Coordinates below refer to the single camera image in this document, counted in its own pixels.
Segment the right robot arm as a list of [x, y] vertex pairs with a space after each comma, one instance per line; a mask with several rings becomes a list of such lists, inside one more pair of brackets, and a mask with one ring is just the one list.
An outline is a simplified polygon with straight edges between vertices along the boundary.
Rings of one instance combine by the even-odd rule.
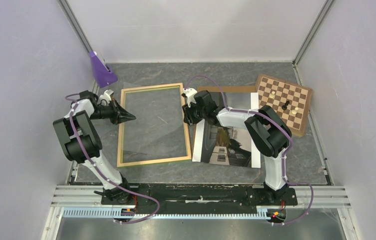
[[260, 109], [237, 109], [216, 104], [207, 90], [183, 89], [186, 104], [182, 107], [184, 122], [195, 125], [204, 120], [217, 127], [247, 130], [257, 150], [265, 157], [264, 196], [271, 204], [279, 203], [288, 190], [286, 152], [292, 146], [292, 133], [268, 105]]

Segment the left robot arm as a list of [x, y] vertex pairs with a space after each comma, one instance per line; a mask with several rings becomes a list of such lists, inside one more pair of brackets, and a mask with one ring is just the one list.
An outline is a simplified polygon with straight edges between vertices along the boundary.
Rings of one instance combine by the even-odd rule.
[[53, 122], [53, 128], [64, 155], [88, 168], [101, 182], [103, 204], [128, 204], [133, 199], [133, 191], [127, 179], [115, 169], [102, 153], [102, 142], [92, 123], [93, 120], [109, 119], [113, 125], [136, 119], [114, 98], [100, 98], [85, 90], [66, 96], [71, 101], [67, 115]]

